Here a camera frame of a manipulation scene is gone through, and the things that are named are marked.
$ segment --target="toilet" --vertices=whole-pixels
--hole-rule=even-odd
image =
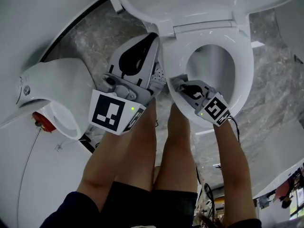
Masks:
[[[0,123],[0,128],[39,112],[63,135],[78,140],[89,127],[94,89],[93,79],[81,59],[40,62],[20,75],[16,83],[17,109]]]
[[[290,0],[119,0],[148,32],[160,36],[158,61],[171,96],[192,122],[212,127],[176,93],[170,79],[187,74],[220,91],[235,116],[253,81],[249,14]]]

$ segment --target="white wall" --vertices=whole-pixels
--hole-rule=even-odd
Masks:
[[[252,194],[260,197],[285,182],[304,162],[304,129],[290,122],[271,133],[250,163]]]
[[[280,34],[288,48],[304,62],[304,0],[275,8]]]
[[[299,217],[275,225],[275,228],[301,228],[304,226],[304,217]]]
[[[263,228],[272,228],[275,224],[287,221],[290,218],[290,209],[283,209],[280,200],[271,202],[265,209],[259,210],[259,219]]]
[[[62,143],[57,152],[56,145]],[[24,173],[19,199],[19,228],[38,228],[66,195],[76,191],[91,153],[59,131],[40,132]]]
[[[15,82],[95,0],[0,0],[0,122],[15,109]],[[0,130],[0,218],[16,227],[21,175],[37,130],[30,117]]]

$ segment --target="marble floor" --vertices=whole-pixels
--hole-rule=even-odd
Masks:
[[[260,143],[272,131],[303,117],[304,66],[294,62],[292,52],[282,41],[273,9],[251,14],[250,27],[251,40],[264,45],[253,48],[254,80],[247,102],[236,120],[242,148],[249,163],[252,163],[261,150]],[[111,3],[106,2],[71,29],[46,61],[65,57],[82,59],[98,89],[101,75],[114,50],[145,32],[141,21],[128,12],[117,15]],[[160,94],[157,98],[156,165],[161,162],[167,138],[170,106],[169,97]],[[205,181],[211,186],[221,184],[221,171],[216,168],[220,161],[214,133],[197,135],[200,131],[193,124],[191,131],[191,149]],[[100,134],[95,133],[94,138],[99,140]]]

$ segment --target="cable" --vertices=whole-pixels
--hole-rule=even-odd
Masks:
[[[239,128],[238,128],[238,123],[236,122],[236,120],[234,119],[234,117],[233,116],[229,116],[228,117],[228,119],[231,119],[232,121],[234,121],[234,123],[235,123],[235,125],[236,125],[236,127],[237,127],[237,141],[238,141],[238,143],[239,143],[239,145],[241,146],[241,141],[240,141],[240,139],[239,139]]]
[[[20,193],[21,193],[21,186],[22,186],[23,176],[24,176],[24,173],[25,173],[25,169],[26,169],[26,167],[27,167],[27,165],[28,165],[28,161],[29,161],[30,154],[32,153],[33,147],[34,147],[34,145],[35,145],[35,143],[36,143],[36,140],[37,140],[37,138],[38,138],[40,132],[41,132],[41,128],[39,129],[39,131],[38,131],[38,133],[37,133],[37,135],[36,135],[36,138],[35,138],[35,140],[34,140],[34,143],[33,143],[32,147],[31,147],[31,149],[30,149],[30,152],[29,152],[29,154],[28,154],[29,156],[28,156],[27,162],[25,163],[25,167],[24,167],[24,169],[23,169],[23,173],[22,173],[22,176],[21,176],[21,182],[20,182],[19,193],[18,193],[18,200],[17,200],[17,227],[19,227],[18,211],[19,211],[19,199],[20,199]]]
[[[214,198],[213,198],[212,190],[207,183],[205,183],[205,185],[204,185],[204,190],[205,190],[207,197],[211,200],[211,209],[209,211],[208,218],[210,218],[210,213],[212,211],[212,221],[214,221],[214,216],[215,216]]]
[[[21,89],[20,89],[20,94],[19,94],[19,97],[18,97],[18,101],[16,102],[16,105],[18,104],[18,102],[19,102],[19,100],[20,100],[21,93],[22,93],[22,87],[21,87]]]
[[[93,139],[95,139],[95,138],[98,138],[98,137],[102,137],[103,134],[102,134],[102,135],[101,135],[101,134],[99,134],[99,135],[92,135],[92,136],[93,136],[93,138],[91,138],[91,140],[93,140]],[[86,139],[80,139],[80,140],[75,140],[75,141],[73,141],[73,142],[68,142],[68,141],[69,141],[69,140],[62,142],[59,146],[60,146],[61,148],[63,148],[63,147],[69,146],[69,145],[71,145],[71,144],[73,144],[73,143],[76,143],[76,142],[78,142],[78,141],[81,142],[81,141],[87,141],[87,140],[86,140]]]

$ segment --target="human leg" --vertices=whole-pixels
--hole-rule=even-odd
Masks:
[[[197,192],[196,167],[190,149],[190,124],[176,104],[171,107],[168,139],[161,162],[153,189]]]
[[[152,190],[156,154],[156,101],[153,99],[133,127],[126,156],[115,178],[144,190]]]

